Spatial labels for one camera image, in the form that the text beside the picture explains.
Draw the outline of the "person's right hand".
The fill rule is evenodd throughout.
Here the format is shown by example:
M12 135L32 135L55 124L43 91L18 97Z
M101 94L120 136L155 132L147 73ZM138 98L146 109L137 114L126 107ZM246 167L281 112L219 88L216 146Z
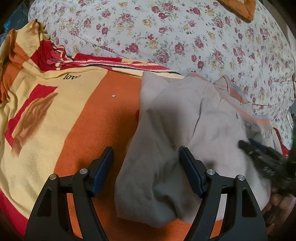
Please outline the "person's right hand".
M292 212L295 206L295 197L291 194L282 196L278 193L278 189L273 187L271 189L271 195L269 202L262 209L262 214L270 212L273 208L275 211L272 213L272 219L270 224L267 225L267 233L269 235L275 234L285 223L288 216Z

